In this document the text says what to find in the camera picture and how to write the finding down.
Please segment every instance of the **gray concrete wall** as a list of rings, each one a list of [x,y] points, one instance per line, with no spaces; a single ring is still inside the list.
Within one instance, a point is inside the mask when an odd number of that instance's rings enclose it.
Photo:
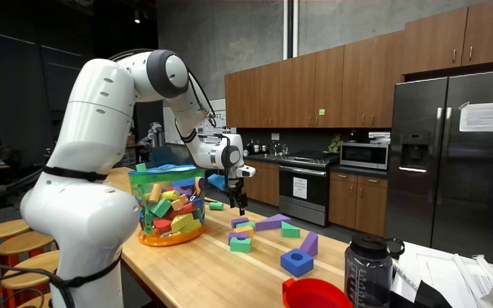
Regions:
[[[487,0],[300,1],[298,54],[309,54],[404,29],[416,19]]]
[[[159,48],[184,59],[209,99],[223,76],[282,60],[280,0],[157,0]]]

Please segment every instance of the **water bottle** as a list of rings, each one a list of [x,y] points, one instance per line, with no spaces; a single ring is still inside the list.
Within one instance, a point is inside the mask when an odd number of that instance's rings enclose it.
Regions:
[[[387,242],[401,245],[389,252]],[[354,308],[389,308],[393,258],[404,252],[404,243],[372,234],[355,234],[346,249],[345,292]]]

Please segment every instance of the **microwave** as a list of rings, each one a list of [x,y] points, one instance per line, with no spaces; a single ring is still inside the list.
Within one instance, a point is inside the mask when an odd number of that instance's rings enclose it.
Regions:
[[[340,150],[340,164],[387,170],[389,144],[344,142]]]

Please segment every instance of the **black bottle cap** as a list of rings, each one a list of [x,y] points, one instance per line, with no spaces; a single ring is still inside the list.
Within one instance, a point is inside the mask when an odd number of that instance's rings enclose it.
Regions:
[[[365,258],[384,259],[387,253],[387,242],[377,235],[359,233],[351,239],[351,250]]]

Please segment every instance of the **orange container base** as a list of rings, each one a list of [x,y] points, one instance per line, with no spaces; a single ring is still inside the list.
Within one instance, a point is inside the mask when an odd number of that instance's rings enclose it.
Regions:
[[[205,232],[205,228],[205,225],[201,225],[199,228],[193,230],[192,232],[187,232],[184,234],[174,234],[167,237],[151,236],[149,234],[146,234],[144,231],[140,231],[138,232],[138,240],[140,241],[140,243],[148,246],[171,246],[187,242],[188,240],[193,240],[194,238]]]

